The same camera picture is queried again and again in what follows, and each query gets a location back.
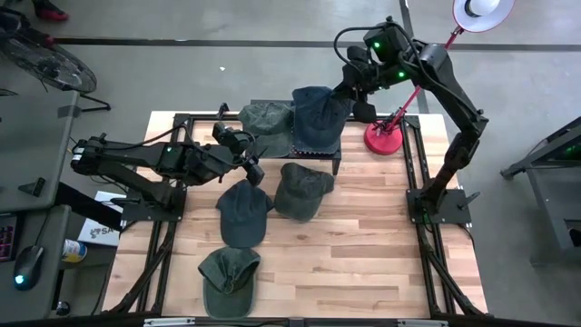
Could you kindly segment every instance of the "baseball cap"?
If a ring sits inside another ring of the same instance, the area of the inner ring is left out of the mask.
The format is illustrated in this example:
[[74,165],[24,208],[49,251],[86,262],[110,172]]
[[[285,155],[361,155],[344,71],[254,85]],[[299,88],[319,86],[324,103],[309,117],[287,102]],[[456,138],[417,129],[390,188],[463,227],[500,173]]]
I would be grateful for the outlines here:
[[240,319],[252,310],[261,257],[251,249],[224,247],[200,265],[203,305],[213,319]]
[[323,195],[333,191],[335,179],[296,163],[281,168],[282,178],[274,197],[274,208],[282,215],[307,222],[319,210]]
[[271,198],[248,180],[237,182],[216,203],[220,209],[220,232],[226,244],[235,248],[258,245],[266,234],[266,216]]
[[334,154],[339,150],[345,120],[355,102],[332,95],[331,89],[325,86],[307,86],[292,91],[295,150],[317,154]]
[[257,137],[256,152],[262,158],[288,155],[292,147],[293,112],[287,104],[250,104],[238,114],[242,130]]

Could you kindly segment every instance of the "white lamp shade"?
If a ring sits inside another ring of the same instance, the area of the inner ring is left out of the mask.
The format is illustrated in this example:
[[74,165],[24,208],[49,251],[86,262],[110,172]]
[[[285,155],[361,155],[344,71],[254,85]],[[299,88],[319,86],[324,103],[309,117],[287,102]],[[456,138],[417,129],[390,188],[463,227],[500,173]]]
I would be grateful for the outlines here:
[[466,12],[466,3],[470,0],[454,0],[454,19],[458,26],[469,32],[486,32],[502,23],[515,5],[515,0],[471,0],[470,11]]

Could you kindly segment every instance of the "concrete floor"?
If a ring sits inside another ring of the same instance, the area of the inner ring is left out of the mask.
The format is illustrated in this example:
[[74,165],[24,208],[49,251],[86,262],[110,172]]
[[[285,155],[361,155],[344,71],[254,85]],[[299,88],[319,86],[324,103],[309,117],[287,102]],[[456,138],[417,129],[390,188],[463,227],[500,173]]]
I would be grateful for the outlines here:
[[[37,22],[31,5],[18,5],[34,25],[55,36],[107,36],[242,41],[331,41],[342,28],[374,25],[386,15],[402,21],[399,0],[54,0],[72,14],[60,25]],[[443,42],[454,28],[449,0],[408,0],[420,39]],[[464,34],[459,43],[581,45],[577,0],[521,0],[497,29]],[[347,41],[361,34],[345,35]],[[111,102],[110,113],[82,116],[74,138],[106,132],[138,142],[153,110],[217,110],[227,102],[239,110],[250,99],[288,99],[294,88],[334,86],[341,61],[330,48],[290,47],[66,48],[99,79],[94,96]],[[554,50],[537,47],[537,50]],[[540,219],[528,180],[505,182],[498,172],[524,156],[537,141],[579,116],[575,94],[581,84],[579,52],[452,52],[455,74],[490,124],[472,164],[460,174],[469,192],[478,266],[489,311],[498,317],[539,322],[581,323],[581,272],[575,268],[534,269],[529,257],[543,246]],[[0,63],[0,87],[21,94],[44,89],[9,63]],[[411,84],[379,93],[371,101],[388,113],[412,91]],[[431,113],[443,113],[428,94]],[[411,112],[417,112],[414,104]],[[447,118],[448,134],[455,127]],[[93,195],[98,185],[65,172],[64,179]],[[71,282],[75,314],[88,314],[107,267],[76,274]]]

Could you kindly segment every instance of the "wooden table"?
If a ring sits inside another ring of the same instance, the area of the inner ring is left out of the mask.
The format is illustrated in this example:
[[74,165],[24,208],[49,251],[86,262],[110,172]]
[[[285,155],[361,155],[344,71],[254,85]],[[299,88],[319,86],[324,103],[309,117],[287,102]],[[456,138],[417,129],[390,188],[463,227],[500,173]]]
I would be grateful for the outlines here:
[[[170,129],[175,114],[153,112],[146,138]],[[444,119],[440,114],[421,114],[419,120],[430,174],[435,175],[448,148]],[[196,123],[194,140],[215,143],[212,125],[213,122]],[[231,126],[241,128],[237,123]],[[404,193],[408,180],[403,153],[399,150],[391,156],[372,154],[363,143],[365,127],[357,123],[346,126],[341,137],[343,158],[335,190],[325,195],[312,221],[296,223],[274,210],[269,213],[266,237],[254,248],[262,259],[251,316],[428,317],[418,238],[407,217]],[[410,140],[415,152],[413,136]],[[261,160],[266,176],[260,188],[271,198],[281,178],[280,169],[287,162]],[[331,172],[330,161],[295,162]],[[151,171],[142,172],[159,179]],[[222,183],[216,180],[188,189],[183,221],[175,235],[163,315],[206,316],[202,276],[197,267],[210,252],[224,246],[220,212],[214,206],[220,195],[244,176],[244,170],[239,169],[224,176]],[[151,223],[136,223],[122,235],[104,310],[117,304],[141,274],[151,229]],[[451,275],[468,298],[485,312],[486,302],[469,238],[455,225],[443,225],[441,230]],[[153,303],[157,277],[152,279],[148,309]],[[438,302],[444,308],[439,278],[435,278],[435,284]]]

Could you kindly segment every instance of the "red lamp base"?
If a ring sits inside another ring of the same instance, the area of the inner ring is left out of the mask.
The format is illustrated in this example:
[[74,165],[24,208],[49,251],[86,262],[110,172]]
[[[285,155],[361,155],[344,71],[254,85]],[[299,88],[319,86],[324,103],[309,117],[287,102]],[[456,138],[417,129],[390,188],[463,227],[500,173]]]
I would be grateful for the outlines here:
[[363,141],[365,141],[365,145],[367,145],[368,149],[375,154],[381,155],[394,154],[399,150],[403,144],[403,135],[401,134],[399,127],[394,129],[391,134],[381,132],[379,133],[379,136],[377,130],[374,131],[373,127],[373,124],[367,126],[365,134],[363,135]]

